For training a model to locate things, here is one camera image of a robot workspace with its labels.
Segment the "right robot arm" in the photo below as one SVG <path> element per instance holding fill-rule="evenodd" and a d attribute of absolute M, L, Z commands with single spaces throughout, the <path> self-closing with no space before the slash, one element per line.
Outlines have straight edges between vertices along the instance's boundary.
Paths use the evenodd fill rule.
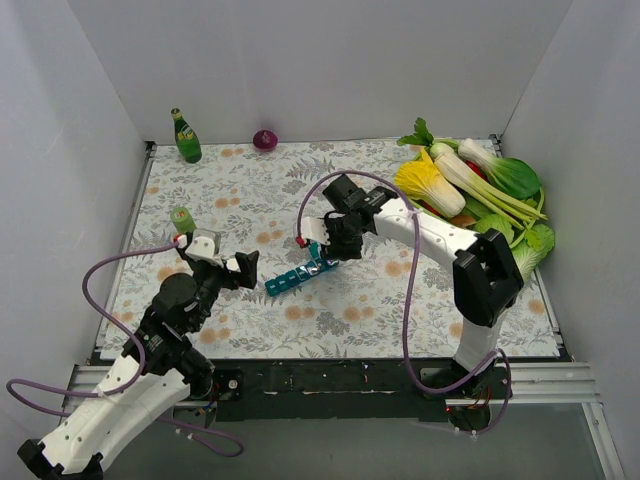
<path fill-rule="evenodd" d="M 452 365 L 428 381 L 412 367 L 407 372 L 426 394 L 479 395 L 489 384 L 486 370 L 500 353 L 503 315 L 524 285 L 506 238 L 494 229 L 475 233 L 419 211 L 386 181 L 366 192 L 351 176 L 349 171 L 331 175 L 322 194 L 333 209 L 321 219 L 300 221 L 301 236 L 320 243 L 325 259 L 347 261 L 360 258 L 363 237 L 371 233 L 411 247 L 416 258 L 426 256 L 450 273 L 463 319 Z"/>

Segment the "teal pill organizer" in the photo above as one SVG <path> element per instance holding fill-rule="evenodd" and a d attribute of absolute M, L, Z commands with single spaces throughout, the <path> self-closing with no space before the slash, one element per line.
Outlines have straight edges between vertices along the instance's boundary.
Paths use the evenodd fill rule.
<path fill-rule="evenodd" d="M 318 243 L 311 243 L 307 250 L 310 254 L 308 262 L 264 283 L 268 296 L 275 297 L 292 290 L 339 265 L 338 260 L 327 260 L 321 256 L 321 245 Z"/>

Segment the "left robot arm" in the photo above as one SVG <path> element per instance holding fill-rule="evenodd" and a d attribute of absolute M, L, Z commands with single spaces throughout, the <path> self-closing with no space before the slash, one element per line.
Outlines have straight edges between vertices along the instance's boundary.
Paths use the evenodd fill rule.
<path fill-rule="evenodd" d="M 259 254 L 211 263 L 179 252 L 189 272 L 166 277 L 105 377 L 59 426 L 18 456 L 38 479 L 100 479 L 115 457 L 176 403 L 207 399 L 214 365 L 191 343 L 224 289 L 253 289 Z"/>

